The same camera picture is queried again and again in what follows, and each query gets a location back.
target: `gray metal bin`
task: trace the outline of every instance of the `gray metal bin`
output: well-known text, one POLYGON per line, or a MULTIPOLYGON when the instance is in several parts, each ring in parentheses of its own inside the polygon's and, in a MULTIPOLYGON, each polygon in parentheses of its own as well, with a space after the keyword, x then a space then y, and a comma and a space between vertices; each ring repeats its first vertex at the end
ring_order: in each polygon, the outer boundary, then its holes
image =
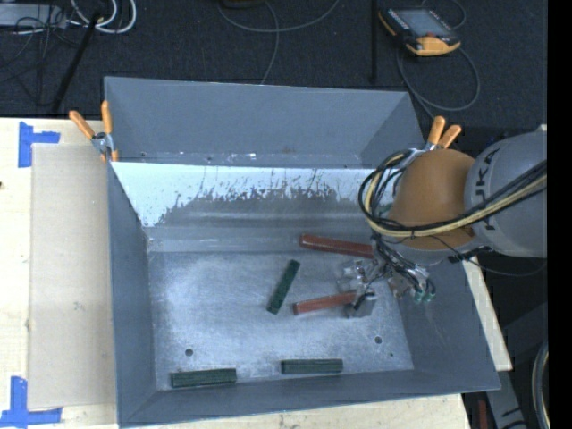
POLYGON ((335 292, 350 259, 303 249, 300 234, 368 242, 359 184, 424 145, 407 93, 108 77, 105 99, 120 151, 108 165, 120 426, 500 387, 461 265, 432 271, 430 304, 380 282, 367 317, 291 310, 335 292), (343 371, 281 373, 308 358, 343 371), (169 378, 229 368, 235 383, 169 378))

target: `black carpet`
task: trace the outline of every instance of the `black carpet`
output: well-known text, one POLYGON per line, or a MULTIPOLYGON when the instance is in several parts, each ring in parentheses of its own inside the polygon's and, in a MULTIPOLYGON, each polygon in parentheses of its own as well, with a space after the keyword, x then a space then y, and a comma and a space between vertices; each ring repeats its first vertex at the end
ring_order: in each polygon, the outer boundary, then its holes
MULTIPOLYGON (((52 3, 72 14, 69 0, 17 1, 52 3)), ((76 109, 99 119, 103 78, 113 75, 409 90, 424 134, 441 114, 463 126, 457 148, 471 156, 547 122, 548 0, 268 0, 241 9, 218 0, 135 1, 131 30, 94 33, 56 111, 57 91, 86 29, 16 35, 3 28, 0 115, 66 117, 76 109), (456 27, 461 48, 431 58, 406 54, 378 20, 372 29, 372 2, 425 2, 456 27)), ((97 7, 97 0, 76 2, 86 15, 97 7)), ((129 5, 118 0, 118 6, 125 25, 129 5)), ((524 279, 494 272, 526 273, 538 262, 489 257, 486 263, 501 326, 546 300, 545 267, 524 279)))

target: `white cable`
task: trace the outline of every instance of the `white cable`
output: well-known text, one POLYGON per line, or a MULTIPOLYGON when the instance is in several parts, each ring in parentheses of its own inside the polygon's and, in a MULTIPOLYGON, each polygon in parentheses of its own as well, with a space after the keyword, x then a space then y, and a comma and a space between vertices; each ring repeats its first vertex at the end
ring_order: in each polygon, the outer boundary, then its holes
MULTIPOLYGON (((70 2, 71 2, 71 5, 73 6, 74 11, 78 14, 78 16, 84 22, 86 22, 86 24, 89 24, 89 19, 86 18, 86 16, 80 11, 80 8, 75 3, 75 0, 70 0, 70 2)), ((110 34, 125 33, 126 31, 130 30, 135 25, 135 21, 137 20, 137 6, 135 4, 135 0, 129 0, 129 2, 130 2, 130 6, 131 6, 132 16, 131 16, 130 22, 125 27, 122 27, 121 29, 107 29, 106 27, 104 27, 105 25, 108 25, 111 21, 113 21, 117 15, 117 3, 115 0, 112 0, 112 3, 114 4, 114 12, 113 12, 112 16, 107 21, 103 21, 103 22, 96 24, 96 29, 100 32, 110 33, 110 34)))
MULTIPOLYGON (((112 15, 109 17, 109 19, 107 21, 103 21, 103 22, 99 22, 96 25, 97 27, 101 27, 104 25, 107 25, 108 23, 110 23, 111 21, 113 21, 115 19, 115 16, 117 15, 117 2, 115 0, 111 0, 113 6, 114 6, 114 11, 112 13, 112 15)), ((77 21, 72 21, 72 20, 68 20, 68 22, 70 24, 74 24, 74 25, 80 25, 82 27, 87 27, 89 25, 89 19, 81 12, 80 8, 78 7, 78 4, 75 2, 75 0, 70 0, 71 6, 73 7, 73 11, 76 12, 78 14, 78 16, 83 20, 83 22, 85 23, 81 23, 81 22, 77 22, 77 21)))

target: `wooden table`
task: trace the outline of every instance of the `wooden table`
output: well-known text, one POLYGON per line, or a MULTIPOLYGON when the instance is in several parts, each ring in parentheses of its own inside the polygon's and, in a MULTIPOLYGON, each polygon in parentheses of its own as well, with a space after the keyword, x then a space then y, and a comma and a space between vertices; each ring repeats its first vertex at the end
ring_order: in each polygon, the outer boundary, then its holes
MULTIPOLYGON (((70 169, 71 155, 82 155, 82 165, 86 170, 91 170, 91 166, 97 167, 101 164, 99 161, 96 150, 91 146, 87 139, 77 130, 75 125, 68 120, 39 120, 39 119, 18 119, 18 118, 0 118, 0 262, 2 262, 2 270, 0 271, 0 410, 9 408, 9 386, 10 377, 17 375, 29 381, 29 391, 38 388, 38 381, 42 383, 42 390, 44 394, 50 399, 53 397, 54 402, 57 402, 58 394, 74 395, 70 393, 66 387, 70 383, 82 385, 81 380, 89 377, 89 373, 94 371, 86 370, 84 364, 86 359, 90 358, 93 354, 94 345, 90 342, 77 341, 71 343, 70 347, 64 352, 63 357, 67 360, 65 364, 57 365, 56 357, 50 356, 50 345, 44 346, 43 355, 38 357, 38 349, 34 352, 31 348, 30 338, 33 338, 35 329, 40 326, 45 329, 50 323, 56 324, 50 317, 50 311, 42 311, 35 309, 33 304, 30 304, 30 294, 32 299, 39 300, 41 294, 34 292, 34 282, 38 280, 38 262, 32 265, 30 258, 38 256, 41 253, 34 251, 37 246, 37 238, 33 240, 31 236, 33 221, 31 217, 32 212, 32 190, 33 190, 33 175, 36 174, 36 181, 40 170, 37 168, 34 172, 34 163, 40 164, 39 161, 32 159, 32 166, 19 168, 18 167, 18 143, 19 143, 19 124, 20 121, 26 122, 28 125, 33 126, 35 132, 43 130, 56 131, 60 134, 60 141, 55 145, 50 145, 53 150, 50 154, 44 157, 50 164, 54 164, 52 175, 54 177, 60 176, 65 173, 65 168, 70 169), (68 164, 65 167, 58 168, 58 164, 68 164), (45 362, 45 369, 53 368, 58 372, 57 368, 65 367, 65 374, 43 374, 38 371, 38 364, 45 362)), ((103 125, 99 121, 89 122, 95 131, 103 129, 103 125)), ((33 154, 40 154, 47 147, 48 144, 35 144, 33 145, 33 154)), ((88 189, 89 186, 93 189, 93 184, 86 186, 75 186, 73 189, 88 189)), ((97 191, 99 196, 98 200, 106 201, 105 190, 97 191)), ((57 205, 63 205, 63 211, 68 217, 75 218, 74 222, 81 226, 82 221, 93 221, 93 218, 83 217, 78 212, 73 211, 72 200, 61 196, 60 198, 44 198, 42 200, 57 202, 57 205)), ((58 229, 65 227, 65 222, 58 223, 54 221, 54 232, 58 229)), ((94 233, 88 233, 82 236, 82 247, 90 249, 94 256, 106 257, 107 249, 105 244, 100 242, 91 242, 90 237, 96 237, 99 232, 92 230, 94 233)), ((67 262, 75 258, 73 253, 65 257, 67 262)), ((54 268, 47 268, 46 274, 54 272, 54 268)), ((68 271, 66 268, 57 270, 58 278, 59 273, 68 271)), ((510 363, 509 354, 506 350, 504 340, 501 335, 501 329, 498 325, 492 303, 484 285, 483 276, 480 270, 474 265, 466 265, 466 271, 471 289, 475 295, 475 302, 479 315, 483 321, 483 326, 487 340, 491 346, 491 351, 497 369, 510 370, 512 365, 510 363)), ((107 288, 108 283, 105 281, 104 273, 99 272, 98 278, 100 281, 93 282, 93 275, 87 272, 87 277, 92 278, 92 281, 86 284, 98 284, 94 289, 94 300, 90 300, 82 305, 75 299, 76 294, 73 293, 74 288, 77 287, 77 281, 74 281, 73 287, 70 285, 68 288, 65 282, 60 286, 61 296, 58 299, 51 299, 49 303, 53 304, 55 308, 53 313, 57 313, 58 309, 70 309, 70 304, 74 305, 74 310, 81 314, 88 313, 90 304, 101 304, 106 307, 111 306, 107 288)), ((53 328, 57 332, 58 329, 68 329, 81 336, 86 331, 85 327, 76 325, 73 316, 66 316, 62 318, 67 325, 54 325, 53 328)), ((94 325, 99 323, 100 317, 92 317, 88 321, 84 321, 86 326, 91 326, 90 329, 97 329, 103 327, 104 335, 108 335, 104 326, 94 325)), ((102 367, 107 367, 109 361, 113 362, 113 350, 109 357, 108 352, 102 353, 105 360, 100 360, 102 367)), ((96 375, 97 379, 106 380, 110 379, 111 375, 96 375)), ((116 427, 115 423, 115 407, 114 407, 114 383, 105 382, 104 385, 99 386, 99 393, 88 395, 85 401, 80 404, 73 402, 61 402, 59 405, 63 406, 62 421, 59 424, 53 424, 52 427, 116 427)), ((29 400, 29 409, 36 410, 42 408, 49 408, 46 403, 44 406, 40 405, 34 407, 34 400, 29 400)), ((310 428, 325 428, 329 429, 345 429, 351 427, 352 429, 383 427, 384 429, 467 429, 469 427, 467 414, 463 406, 460 395, 447 395, 422 399, 403 399, 394 401, 385 401, 372 404, 343 406, 336 408, 322 408, 317 410, 305 410, 297 412, 282 412, 277 414, 267 414, 259 416, 244 416, 229 419, 206 420, 196 423, 185 423, 177 425, 169 425, 172 428, 188 428, 188 429, 282 429, 282 428, 297 428, 297 429, 310 429, 310 428)))

